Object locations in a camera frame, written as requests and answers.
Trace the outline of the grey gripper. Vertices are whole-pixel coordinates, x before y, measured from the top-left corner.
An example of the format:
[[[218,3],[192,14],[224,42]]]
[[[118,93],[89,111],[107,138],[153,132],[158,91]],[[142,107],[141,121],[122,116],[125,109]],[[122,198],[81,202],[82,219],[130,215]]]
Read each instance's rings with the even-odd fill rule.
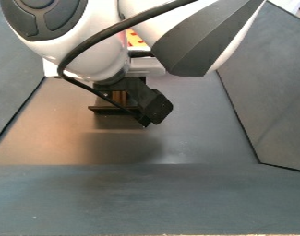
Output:
[[[130,68],[127,77],[160,77],[166,70],[154,57],[149,46],[131,46],[129,48]]]

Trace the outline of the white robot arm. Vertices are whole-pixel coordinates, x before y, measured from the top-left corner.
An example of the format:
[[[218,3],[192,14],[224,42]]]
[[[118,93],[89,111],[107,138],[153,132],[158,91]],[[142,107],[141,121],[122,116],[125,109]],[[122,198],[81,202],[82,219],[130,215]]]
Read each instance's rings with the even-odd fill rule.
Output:
[[[229,59],[265,0],[0,0],[7,23],[24,45],[59,65],[97,33],[117,26],[66,66],[85,80],[111,83],[148,73],[129,55],[131,30],[158,65],[181,77],[201,77]]]

